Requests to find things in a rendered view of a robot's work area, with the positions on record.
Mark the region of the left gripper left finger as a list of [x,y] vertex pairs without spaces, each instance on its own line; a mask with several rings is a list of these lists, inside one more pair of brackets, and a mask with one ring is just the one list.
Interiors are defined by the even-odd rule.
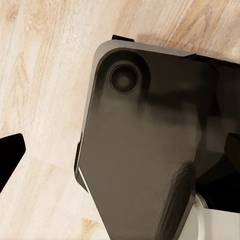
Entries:
[[21,133],[0,138],[0,193],[26,152]]

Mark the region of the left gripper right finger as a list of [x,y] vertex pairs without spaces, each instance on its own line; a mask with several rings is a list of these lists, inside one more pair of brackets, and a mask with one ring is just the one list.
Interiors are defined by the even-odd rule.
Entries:
[[227,135],[224,151],[234,166],[240,173],[240,135],[235,133],[229,133]]

